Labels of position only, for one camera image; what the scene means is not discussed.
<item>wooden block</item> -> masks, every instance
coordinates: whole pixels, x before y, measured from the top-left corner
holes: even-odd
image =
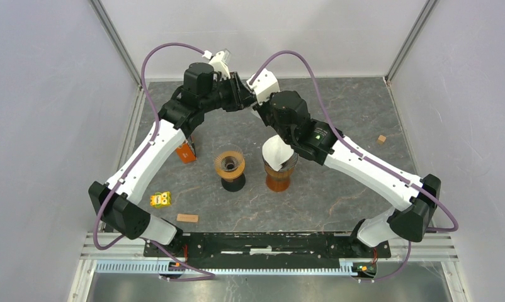
[[[188,215],[188,214],[179,214],[176,217],[176,221],[180,222],[199,222],[199,215]]]
[[[382,145],[384,142],[386,142],[386,137],[384,135],[380,135],[377,139],[377,144]]]

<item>purple cable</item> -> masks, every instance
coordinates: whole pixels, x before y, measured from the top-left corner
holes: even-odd
[[[187,269],[191,269],[192,271],[196,271],[196,272],[200,272],[201,274],[205,274],[207,276],[203,276],[203,277],[193,277],[193,278],[186,278],[186,279],[167,279],[168,281],[171,281],[171,282],[186,282],[186,281],[200,281],[200,280],[212,280],[213,278],[215,278],[215,274],[212,274],[211,272],[207,272],[207,271],[203,271],[201,269],[197,269],[196,267],[193,267],[189,264],[186,264],[180,260],[178,260],[175,256],[173,256],[171,253],[169,253],[166,249],[164,249],[164,247],[157,243],[156,241],[152,241],[152,240],[149,240],[149,239],[146,239],[146,238],[142,238],[143,240],[146,240],[147,243],[151,242],[152,244],[154,244],[155,247],[157,247],[159,250],[161,250],[162,252],[164,252],[164,254],[166,254],[169,258],[171,258],[173,261],[175,262],[178,262],[180,263],[181,266],[187,268]],[[179,269],[171,269],[169,268],[171,271],[180,271]]]
[[[346,147],[348,148],[351,152],[353,152],[354,154],[358,155],[358,157],[363,157],[364,154],[360,151],[358,151],[357,149],[355,149],[353,146],[351,146],[348,142],[346,142],[343,137],[338,133],[338,131],[336,130],[336,127],[334,126],[334,123],[332,122],[331,120],[331,117],[329,116],[329,113],[327,112],[327,109],[325,108],[325,104],[323,103],[323,99],[321,98],[321,93],[319,92],[319,85],[317,84],[317,80],[315,79],[315,75],[314,73],[312,72],[312,68],[310,67],[310,65],[308,64],[308,62],[303,58],[302,55],[300,55],[299,53],[297,52],[294,52],[293,50],[282,50],[280,52],[277,52],[275,54],[273,54],[272,56],[270,56],[266,62],[264,62],[264,64],[262,64],[262,66],[260,66],[260,68],[258,69],[258,71],[256,71],[256,73],[254,74],[254,77],[252,77],[252,79],[249,81],[249,85],[252,85],[253,82],[256,80],[256,78],[260,75],[260,72],[266,68],[266,66],[271,63],[271,61],[278,57],[279,55],[283,55],[283,54],[289,54],[289,55],[294,55],[296,56],[297,58],[299,58],[299,60],[301,60],[301,62],[304,64],[304,66],[306,67],[306,69],[308,70],[308,73],[310,74],[310,78],[312,79],[312,83],[314,83],[314,88],[315,88],[315,93],[317,95],[317,100],[319,101],[319,106],[321,106],[321,110],[323,111],[323,114],[325,116],[325,120],[327,121],[327,123],[329,124],[329,127],[330,129],[332,130],[332,132],[334,132],[334,135],[336,136],[336,138]],[[378,167],[379,169],[385,171],[386,173],[398,178],[399,180],[401,180],[402,182],[404,182],[405,184],[410,184],[410,180],[406,179],[405,177],[403,177],[402,175],[392,171],[391,169],[389,169],[388,167],[385,167],[384,165],[374,161],[373,159],[369,158],[369,157],[364,157],[363,160],[369,162],[370,164],[374,165],[375,167]],[[419,192],[423,193],[425,196],[427,196],[430,200],[432,200],[434,203],[436,203],[436,205],[442,209],[442,211],[444,211],[444,213],[447,215],[447,217],[449,217],[449,219],[451,220],[451,222],[453,223],[453,227],[452,228],[427,228],[427,230],[429,231],[436,231],[436,232],[454,232],[456,230],[458,230],[458,222],[457,222],[457,219],[453,216],[453,214],[445,207],[445,205],[443,205],[443,203],[441,203],[436,197],[434,197],[432,194],[430,194],[429,192],[427,192],[427,190],[424,190],[423,188],[421,187],[418,187],[414,184],[411,184],[411,187],[413,187],[414,189],[418,190]]]
[[[367,280],[367,279],[358,279],[359,282],[362,282],[362,283],[375,283],[375,282],[379,282],[379,281],[384,281],[384,280],[388,280],[392,277],[395,277],[397,276],[400,272],[402,272],[402,270],[405,268],[405,266],[408,264],[408,258],[410,258],[410,252],[412,252],[412,242],[408,241],[408,251],[406,252],[406,257],[403,261],[403,263],[401,263],[401,265],[397,268],[397,270],[395,270],[395,272],[389,274],[389,275],[386,275],[384,277],[379,277],[379,278],[374,278],[372,280]]]
[[[149,90],[147,88],[147,83],[145,81],[145,68],[147,67],[147,62],[149,61],[150,57],[152,55],[154,55],[155,52],[157,52],[158,50],[160,50],[162,48],[168,47],[168,46],[186,47],[186,48],[195,50],[196,52],[204,53],[199,48],[196,48],[196,47],[188,45],[188,44],[184,44],[184,43],[166,43],[166,44],[162,44],[162,45],[156,47],[151,52],[149,52],[149,54],[146,56],[145,60],[143,61],[143,65],[141,66],[141,86],[143,87],[143,92],[145,92],[145,95],[147,96],[147,100],[148,100],[148,102],[150,104],[150,108],[152,109],[152,112],[154,113],[155,129],[154,129],[154,132],[152,133],[152,136],[150,137],[151,141],[154,141],[156,135],[158,135],[158,131],[160,130],[160,123],[159,123],[160,122],[160,118],[158,117],[158,110],[156,110],[156,106],[154,105],[154,102],[153,102],[152,98],[150,97]],[[125,169],[125,171],[121,175],[121,179],[125,179],[128,176],[128,173],[134,168],[134,166],[137,164],[137,162],[139,162],[139,160],[147,152],[147,150],[149,149],[150,146],[151,146],[151,144],[148,143],[147,145],[145,145],[143,147],[143,149],[141,150],[141,152],[139,152],[139,154],[134,158],[134,160],[132,161],[132,163],[130,165],[128,165],[128,167]],[[95,244],[95,247],[98,250],[107,250],[112,245],[116,244],[117,241],[121,240],[124,237],[124,235],[120,235],[119,237],[117,237],[116,239],[114,239],[114,241],[112,241],[110,244],[105,245],[105,246],[100,245],[99,244],[99,240],[97,238],[97,233],[98,233],[97,231],[98,231],[98,228],[99,228],[99,221],[101,220],[102,215],[104,213],[104,210],[106,209],[106,206],[110,202],[110,199],[113,196],[113,193],[115,193],[120,186],[121,186],[121,184],[119,182],[117,182],[113,186],[113,188],[111,189],[111,191],[108,193],[108,195],[104,199],[104,202],[101,205],[101,208],[99,209],[99,211],[97,213],[97,217],[96,217],[95,223],[93,225],[93,244]]]

